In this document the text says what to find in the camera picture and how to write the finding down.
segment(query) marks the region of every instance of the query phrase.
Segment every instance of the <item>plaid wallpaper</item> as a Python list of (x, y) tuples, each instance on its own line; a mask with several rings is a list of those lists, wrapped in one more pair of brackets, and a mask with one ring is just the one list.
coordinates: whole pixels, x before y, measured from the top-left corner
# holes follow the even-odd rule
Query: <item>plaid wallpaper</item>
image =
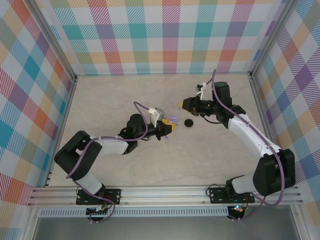
[(320, 0), (299, 1), (256, 83), (276, 142), (295, 153), (308, 227), (320, 233)]
[(17, 239), (72, 82), (23, 0), (0, 1), (0, 240)]
[(265, 32), (265, 34), (264, 34), (264, 36), (263, 36), (263, 39), (262, 39), (262, 41), (261, 41), (261, 43), (260, 43), (260, 45), (259, 45), (259, 48), (258, 48), (258, 50), (256, 51), (256, 53), (255, 53), (255, 55), (254, 55), (253, 61), (252, 61), (251, 65), (250, 65), (250, 67), (249, 67), (248, 72), (251, 72), (252, 69), (253, 69), (253, 67), (255, 66), (255, 64), (256, 64), (256, 62), (257, 62), (257, 59), (259, 58), (262, 49), (264, 49), (264, 47), (265, 47), (265, 45), (266, 45), (266, 43), (267, 43), (267, 41), (268, 41), (268, 39), (269, 39), (270, 33), (271, 33), (272, 30), (274, 29), (274, 27), (275, 27), (275, 25), (276, 25), (279, 17), (281, 16), (281, 13), (282, 13), (282, 11), (283, 11), (283, 9), (284, 9), (287, 1), (288, 1), (288, 0), (282, 0), (282, 1), (281, 1), (281, 3), (280, 3), (280, 5), (279, 5), (279, 7), (278, 7), (278, 9), (277, 9), (277, 11), (276, 11), (276, 13), (275, 13), (275, 15), (273, 16), (273, 19), (272, 19), (272, 21), (271, 21), (271, 23), (270, 23), (267, 31)]
[(272, 7), (284, 5), (281, 0), (37, 2), (74, 70), (86, 75), (247, 72), (268, 34), (269, 24), (263, 26), (273, 18)]

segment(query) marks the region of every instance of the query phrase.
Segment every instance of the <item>gray floor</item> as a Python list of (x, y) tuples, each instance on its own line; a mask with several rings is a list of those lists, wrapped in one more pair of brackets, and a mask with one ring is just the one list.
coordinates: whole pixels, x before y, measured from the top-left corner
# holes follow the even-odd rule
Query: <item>gray floor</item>
[(227, 217), (41, 218), (33, 240), (298, 240), (289, 206), (263, 207), (243, 222)]
[[(257, 159), (237, 136), (221, 124), (209, 124), (179, 110), (183, 99), (196, 95), (196, 84), (210, 78), (209, 74), (80, 77), (61, 146), (80, 130), (95, 136), (115, 136), (130, 116), (137, 113), (133, 101), (138, 101), (147, 107), (163, 109), (166, 116), (178, 116), (179, 125), (168, 139), (140, 141), (128, 155), (98, 157), (91, 170), (105, 185), (222, 184), (248, 174), (256, 168)], [(253, 123), (263, 130), (247, 75), (221, 74), (216, 81), (228, 82), (233, 103), (245, 109)], [(211, 97), (208, 87), (205, 99)], [(184, 126), (188, 118), (194, 121), (191, 128)], [(65, 176), (56, 165), (50, 185), (73, 185)]]

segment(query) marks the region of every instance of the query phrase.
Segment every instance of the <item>robotic arm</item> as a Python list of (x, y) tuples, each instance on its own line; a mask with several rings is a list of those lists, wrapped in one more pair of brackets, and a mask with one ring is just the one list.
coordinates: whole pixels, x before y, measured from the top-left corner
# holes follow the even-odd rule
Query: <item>robotic arm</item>
[[(291, 150), (282, 150), (281, 147), (271, 142), (264, 136), (250, 121), (246, 112), (239, 106), (232, 103), (230, 88), (226, 82), (216, 82), (212, 86), (221, 102), (246, 120), (244, 123), (238, 116), (224, 108), (216, 99), (212, 89), (212, 100), (202, 100), (203, 89), (206, 85), (197, 85), (198, 95), (183, 100), (180, 108), (188, 111), (194, 116), (215, 115), (216, 119), (235, 133), (252, 152), (258, 160), (254, 173), (237, 176), (226, 181), (225, 191), (232, 201), (237, 195), (258, 191), (262, 196), (268, 196), (281, 190), (281, 172), (271, 147), (279, 156), (284, 170), (284, 188), (292, 187), (295, 184), (295, 156)], [(268, 145), (257, 134), (267, 140)]]
[[(176, 122), (171, 122), (164, 118), (165, 112), (160, 108), (150, 108), (151, 118), (147, 125), (145, 138), (155, 136), (159, 141), (161, 137), (170, 134), (176, 127)], [(146, 125), (140, 114), (133, 114), (115, 139), (99, 139), (92, 142), (87, 150), (82, 153), (86, 145), (95, 137), (90, 136), (85, 131), (77, 132), (55, 155), (54, 161), (68, 175), (76, 166), (80, 156), (84, 154), (82, 161), (71, 175), (73, 181), (82, 186), (83, 189), (92, 195), (104, 198), (106, 194), (105, 186), (90, 172), (90, 168), (98, 155), (131, 153), (137, 146), (138, 141), (134, 140), (144, 135)], [(96, 202), (101, 200), (86, 196)]]

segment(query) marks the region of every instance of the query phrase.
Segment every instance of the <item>wooden floor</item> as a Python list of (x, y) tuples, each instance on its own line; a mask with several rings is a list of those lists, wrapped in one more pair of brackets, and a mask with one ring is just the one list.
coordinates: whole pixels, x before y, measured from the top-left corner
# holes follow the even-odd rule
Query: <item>wooden floor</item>
[[(163, 109), (167, 117), (178, 116), (178, 127), (168, 139), (139, 141), (130, 154), (99, 156), (91, 171), (105, 185), (223, 184), (232, 177), (248, 174), (254, 171), (258, 160), (236, 135), (222, 124), (209, 124), (179, 109), (183, 99), (196, 95), (196, 84), (210, 77), (208, 74), (80, 77), (61, 146), (80, 130), (94, 136), (117, 135), (130, 116), (137, 113), (133, 101), (138, 101), (147, 107)], [(246, 110), (263, 131), (247, 76), (221, 74), (215, 80), (228, 82), (233, 103)], [(208, 87), (205, 99), (211, 97)], [(193, 127), (185, 127), (186, 119), (194, 121)], [(65, 176), (55, 165), (50, 185), (73, 185)]]

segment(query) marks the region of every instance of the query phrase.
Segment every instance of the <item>black ball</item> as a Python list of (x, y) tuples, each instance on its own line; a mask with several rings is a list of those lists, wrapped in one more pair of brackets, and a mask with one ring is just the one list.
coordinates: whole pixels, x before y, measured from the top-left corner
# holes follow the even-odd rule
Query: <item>black ball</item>
[(186, 119), (184, 121), (184, 125), (188, 128), (191, 128), (194, 125), (194, 121), (192, 121), (191, 119)]

